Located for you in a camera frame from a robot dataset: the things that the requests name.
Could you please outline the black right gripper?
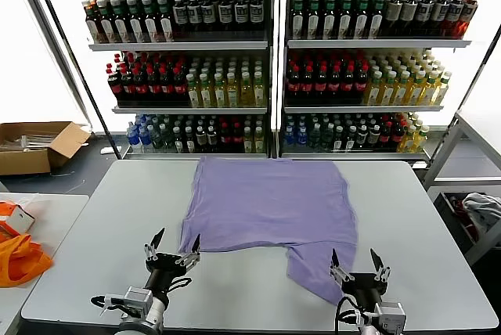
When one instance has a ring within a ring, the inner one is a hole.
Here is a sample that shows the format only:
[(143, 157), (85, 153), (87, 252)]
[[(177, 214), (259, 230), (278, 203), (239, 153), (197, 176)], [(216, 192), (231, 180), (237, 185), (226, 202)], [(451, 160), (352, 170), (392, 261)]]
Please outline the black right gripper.
[(341, 291), (352, 296), (356, 304), (380, 304), (382, 296), (387, 291), (391, 268), (383, 263), (373, 248), (370, 249), (370, 254), (376, 274), (365, 272), (350, 274), (341, 266), (336, 250), (332, 249), (330, 274), (335, 282), (341, 285)]

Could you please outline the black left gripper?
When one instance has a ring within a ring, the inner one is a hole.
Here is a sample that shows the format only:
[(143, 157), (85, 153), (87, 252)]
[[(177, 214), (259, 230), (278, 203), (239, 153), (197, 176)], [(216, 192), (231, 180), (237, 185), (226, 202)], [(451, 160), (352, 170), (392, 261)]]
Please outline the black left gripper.
[(187, 268), (195, 267), (200, 261), (200, 235), (196, 237), (191, 251), (180, 257), (173, 254), (157, 254), (163, 234), (164, 228), (155, 234), (149, 243), (144, 244), (146, 269), (150, 273), (145, 288), (152, 292), (172, 292), (188, 286), (192, 279), (186, 277)]

